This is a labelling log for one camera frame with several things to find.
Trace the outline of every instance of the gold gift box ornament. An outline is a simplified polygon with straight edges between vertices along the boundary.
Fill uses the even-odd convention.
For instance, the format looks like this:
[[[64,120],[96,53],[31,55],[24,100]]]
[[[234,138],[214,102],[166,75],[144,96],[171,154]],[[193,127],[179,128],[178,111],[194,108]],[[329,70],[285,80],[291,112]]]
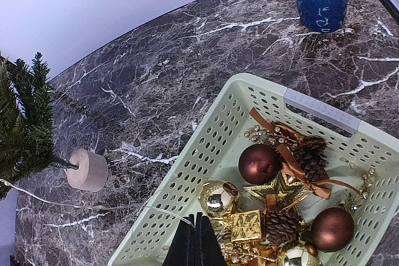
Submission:
[[[261,242],[266,239],[265,217],[260,210],[231,215],[231,242]]]

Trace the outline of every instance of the black object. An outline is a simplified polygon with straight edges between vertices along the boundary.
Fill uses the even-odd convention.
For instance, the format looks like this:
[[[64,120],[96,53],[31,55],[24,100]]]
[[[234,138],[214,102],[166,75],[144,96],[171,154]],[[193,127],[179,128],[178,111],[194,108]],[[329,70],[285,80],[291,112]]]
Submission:
[[[162,266],[226,266],[208,217],[197,213],[195,228],[180,221]]]

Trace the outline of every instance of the gold ornament ball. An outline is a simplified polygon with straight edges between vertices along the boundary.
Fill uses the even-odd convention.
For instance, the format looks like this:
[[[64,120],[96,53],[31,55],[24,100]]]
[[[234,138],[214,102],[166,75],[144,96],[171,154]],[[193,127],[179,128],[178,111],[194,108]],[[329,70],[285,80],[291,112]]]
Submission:
[[[224,181],[209,181],[203,185],[199,203],[208,216],[224,218],[238,212],[240,194],[236,186]]]
[[[303,245],[288,246],[280,252],[278,266],[320,266],[319,257],[312,254]]]

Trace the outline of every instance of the tree trunk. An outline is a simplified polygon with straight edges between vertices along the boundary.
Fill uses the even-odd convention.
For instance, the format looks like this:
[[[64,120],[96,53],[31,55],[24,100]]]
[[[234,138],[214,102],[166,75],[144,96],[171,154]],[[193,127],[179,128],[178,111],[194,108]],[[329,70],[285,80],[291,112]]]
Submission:
[[[55,166],[56,168],[64,168],[64,169],[68,169],[68,168],[78,169],[79,168],[77,165],[69,163],[68,161],[61,159],[57,156],[53,156],[51,165]]]

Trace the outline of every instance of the shiny bauble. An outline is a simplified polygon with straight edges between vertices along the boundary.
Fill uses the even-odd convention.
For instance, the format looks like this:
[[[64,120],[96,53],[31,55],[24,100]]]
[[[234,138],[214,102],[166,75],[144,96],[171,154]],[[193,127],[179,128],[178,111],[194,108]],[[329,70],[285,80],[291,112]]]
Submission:
[[[238,169],[248,183],[263,185],[272,181],[281,170],[281,161],[269,146],[252,145],[239,157]]]
[[[322,211],[313,221],[311,236],[317,249],[336,252],[352,240],[355,223],[345,209],[334,207]]]
[[[231,183],[209,181],[203,185],[198,200],[208,216],[221,219],[238,212],[240,194]]]
[[[302,244],[283,247],[278,259],[278,266],[319,266],[319,256],[312,255]]]

